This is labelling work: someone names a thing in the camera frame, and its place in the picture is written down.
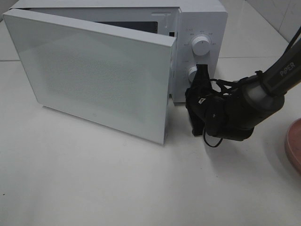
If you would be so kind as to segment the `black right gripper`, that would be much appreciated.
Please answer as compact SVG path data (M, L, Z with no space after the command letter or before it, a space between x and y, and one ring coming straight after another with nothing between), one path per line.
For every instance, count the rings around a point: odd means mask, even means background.
M196 64L196 68L191 87L185 92L192 134L218 136L225 119L225 101L212 88L208 65Z

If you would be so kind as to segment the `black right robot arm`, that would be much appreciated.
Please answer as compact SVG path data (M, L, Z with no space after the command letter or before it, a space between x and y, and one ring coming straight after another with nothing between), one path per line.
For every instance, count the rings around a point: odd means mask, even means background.
M285 94L301 81L301 32L293 36L283 55L265 72L238 81L209 78L208 66L197 65L186 90L192 134L243 141L256 125L279 111Z

